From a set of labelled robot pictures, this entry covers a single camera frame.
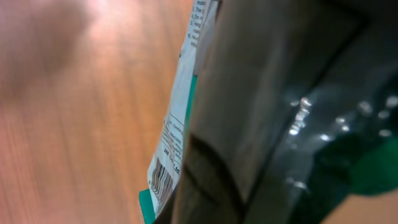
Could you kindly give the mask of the green 3M sponge package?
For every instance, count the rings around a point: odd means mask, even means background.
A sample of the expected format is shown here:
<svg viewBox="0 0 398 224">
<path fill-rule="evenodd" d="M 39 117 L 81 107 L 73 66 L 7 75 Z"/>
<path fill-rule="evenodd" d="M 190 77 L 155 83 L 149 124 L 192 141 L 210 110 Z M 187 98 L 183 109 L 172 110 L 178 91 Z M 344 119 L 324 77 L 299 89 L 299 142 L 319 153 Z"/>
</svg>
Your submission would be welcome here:
<svg viewBox="0 0 398 224">
<path fill-rule="evenodd" d="M 195 1 L 145 223 L 320 223 L 397 188 L 397 1 Z"/>
</svg>

